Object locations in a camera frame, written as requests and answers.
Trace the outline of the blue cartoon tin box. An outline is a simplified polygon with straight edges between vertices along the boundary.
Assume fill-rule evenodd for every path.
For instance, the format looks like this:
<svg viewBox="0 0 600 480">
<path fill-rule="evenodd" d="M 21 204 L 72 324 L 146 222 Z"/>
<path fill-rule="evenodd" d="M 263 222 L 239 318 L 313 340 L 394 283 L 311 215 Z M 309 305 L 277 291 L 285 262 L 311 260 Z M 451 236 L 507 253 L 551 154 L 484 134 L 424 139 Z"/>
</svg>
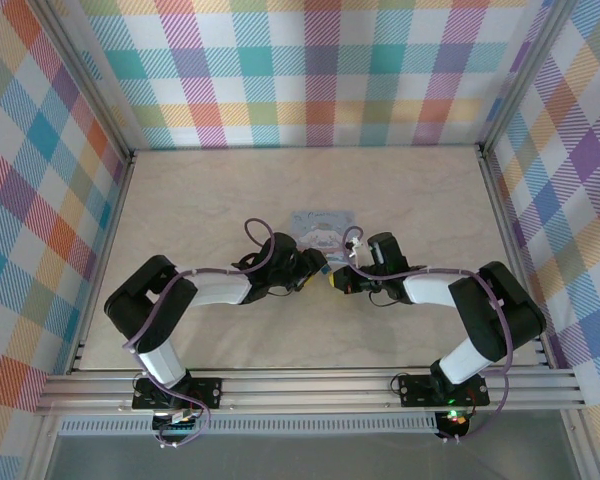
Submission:
<svg viewBox="0 0 600 480">
<path fill-rule="evenodd" d="M 347 210 L 305 210 L 291 213 L 290 235 L 304 249 L 321 251 L 330 265 L 344 265 L 342 237 L 355 224 L 355 214 Z"/>
</svg>

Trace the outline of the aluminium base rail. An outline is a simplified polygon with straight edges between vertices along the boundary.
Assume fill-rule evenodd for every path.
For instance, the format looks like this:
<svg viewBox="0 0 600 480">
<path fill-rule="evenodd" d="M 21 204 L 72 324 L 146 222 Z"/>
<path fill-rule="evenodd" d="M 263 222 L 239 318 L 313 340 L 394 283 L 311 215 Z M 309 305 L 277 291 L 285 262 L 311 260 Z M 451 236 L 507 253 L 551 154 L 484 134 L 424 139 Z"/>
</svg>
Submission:
<svg viewBox="0 0 600 480">
<path fill-rule="evenodd" d="M 221 381 L 218 414 L 380 413 L 402 410 L 398 371 L 391 368 L 207 369 L 200 378 Z M 132 414 L 138 370 L 86 370 L 47 380 L 39 415 Z M 506 376 L 486 378 L 450 408 L 493 411 L 574 410 L 585 405 L 570 370 L 513 367 Z"/>
</svg>

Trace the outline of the aluminium side rail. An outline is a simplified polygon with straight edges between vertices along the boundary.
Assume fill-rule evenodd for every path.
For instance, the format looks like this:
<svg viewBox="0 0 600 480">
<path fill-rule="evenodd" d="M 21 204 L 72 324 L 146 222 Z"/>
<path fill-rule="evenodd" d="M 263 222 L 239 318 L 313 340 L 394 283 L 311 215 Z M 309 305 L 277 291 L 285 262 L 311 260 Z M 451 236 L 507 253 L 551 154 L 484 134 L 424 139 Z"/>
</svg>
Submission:
<svg viewBox="0 0 600 480">
<path fill-rule="evenodd" d="M 508 266 L 513 276 L 521 284 L 522 288 L 529 294 L 530 297 L 532 297 L 532 293 L 523 268 L 522 257 L 516 243 L 514 230 L 509 222 L 509 218 L 505 209 L 503 196 L 499 186 L 497 185 L 497 181 L 489 164 L 489 160 L 486 154 L 483 152 L 483 148 L 480 144 L 475 145 L 475 154 L 487 195 L 489 197 L 491 208 L 493 210 L 499 235 L 501 237 L 501 242 L 503 244 Z"/>
<path fill-rule="evenodd" d="M 106 235 L 104 237 L 102 251 L 96 262 L 94 277 L 88 290 L 86 304 L 77 322 L 76 330 L 68 350 L 67 359 L 61 370 L 63 375 L 71 375 L 77 368 L 77 364 L 81 359 L 81 354 L 79 351 L 86 344 L 89 328 L 95 314 L 97 300 L 102 288 L 107 264 L 111 256 L 111 250 L 115 240 L 121 214 L 124 209 L 124 204 L 135 168 L 136 158 L 136 152 L 132 152 L 124 165 L 120 189 L 114 207 L 111 211 L 108 226 L 105 230 Z"/>
</svg>

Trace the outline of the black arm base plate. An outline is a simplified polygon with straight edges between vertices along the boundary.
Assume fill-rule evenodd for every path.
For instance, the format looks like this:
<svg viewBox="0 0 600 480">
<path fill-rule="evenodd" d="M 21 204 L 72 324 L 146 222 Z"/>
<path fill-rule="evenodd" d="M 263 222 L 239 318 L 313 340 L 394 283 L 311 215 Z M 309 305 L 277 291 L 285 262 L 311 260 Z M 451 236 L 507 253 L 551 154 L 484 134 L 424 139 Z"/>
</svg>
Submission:
<svg viewBox="0 0 600 480">
<path fill-rule="evenodd" d="M 398 373 L 389 383 L 402 407 L 478 407 L 490 404 L 485 379 L 474 375 L 460 384 L 441 376 Z"/>
<path fill-rule="evenodd" d="M 135 410 L 178 410 L 197 406 L 188 400 L 173 396 L 157 387 L 150 379 L 140 378 L 133 383 L 132 408 Z M 217 409 L 222 395 L 220 378 L 185 377 L 172 390 Z"/>
</svg>

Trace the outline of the aluminium frame post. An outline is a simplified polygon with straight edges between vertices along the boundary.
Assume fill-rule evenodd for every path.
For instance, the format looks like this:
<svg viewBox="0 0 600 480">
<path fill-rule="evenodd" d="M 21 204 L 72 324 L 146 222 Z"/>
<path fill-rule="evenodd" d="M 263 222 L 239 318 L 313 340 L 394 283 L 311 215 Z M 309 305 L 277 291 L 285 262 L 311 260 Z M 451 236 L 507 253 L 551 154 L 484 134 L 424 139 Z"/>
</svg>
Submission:
<svg viewBox="0 0 600 480">
<path fill-rule="evenodd" d="M 482 158 L 493 152 L 504 134 L 577 1 L 528 0 L 487 96 L 485 121 L 476 137 Z"/>
<path fill-rule="evenodd" d="M 127 164 L 133 163 L 134 149 L 126 141 L 118 122 L 114 119 L 105 98 L 80 54 L 80 50 L 73 42 L 51 0 L 26 0 L 26 2 L 40 21 L 44 31 L 49 35 L 77 88 L 84 95 L 105 134 L 112 141 L 114 149 Z"/>
</svg>

